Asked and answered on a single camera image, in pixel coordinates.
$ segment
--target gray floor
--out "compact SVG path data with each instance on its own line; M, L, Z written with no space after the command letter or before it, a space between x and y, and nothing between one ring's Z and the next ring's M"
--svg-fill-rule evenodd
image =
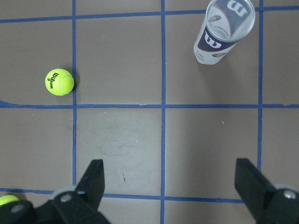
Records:
M39 206L92 159L113 224L253 224L239 157L299 189L299 3L253 0L252 32L208 66L193 53L208 2L1 1L0 196ZM46 90L54 68L73 93Z

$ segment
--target wilson logo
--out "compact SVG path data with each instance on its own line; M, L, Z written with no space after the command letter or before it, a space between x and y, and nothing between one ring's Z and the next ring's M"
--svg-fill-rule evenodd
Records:
M53 89L53 82L55 81L55 78L58 76L58 73L54 73L52 78L48 78L47 80L50 81L50 89Z
M228 8L237 13L238 16L242 17L247 14L247 10L243 7L243 5L237 1L231 0L228 2Z
M208 45L210 45L212 48L216 48L216 49L221 48L221 43L217 43L216 41L213 41L210 38L209 34L207 34L207 32L205 32L205 33L206 33L205 40Z

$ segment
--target yellow tennis ball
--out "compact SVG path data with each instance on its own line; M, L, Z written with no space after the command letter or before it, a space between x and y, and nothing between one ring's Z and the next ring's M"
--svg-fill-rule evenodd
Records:
M45 84L50 93L63 96L69 94L73 89L74 79L68 71L54 69L47 74Z
M4 204L8 204L10 202L16 202L19 199L16 196L13 195L5 195L0 197L0 206L4 205Z

